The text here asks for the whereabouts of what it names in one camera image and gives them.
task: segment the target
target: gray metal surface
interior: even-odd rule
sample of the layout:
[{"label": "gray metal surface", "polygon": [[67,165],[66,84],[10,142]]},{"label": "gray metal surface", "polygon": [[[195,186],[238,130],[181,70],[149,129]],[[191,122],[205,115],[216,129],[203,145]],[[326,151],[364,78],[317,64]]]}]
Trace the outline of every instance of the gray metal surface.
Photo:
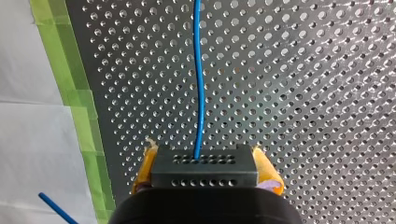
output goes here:
[{"label": "gray metal surface", "polygon": [[[116,202],[191,149],[192,1],[69,0]],[[395,223],[393,1],[203,1],[205,148],[262,145],[306,223]]]},{"label": "gray metal surface", "polygon": [[151,185],[167,188],[255,188],[257,169],[248,145],[233,150],[203,150],[199,160],[190,151],[160,146],[151,168]]}]

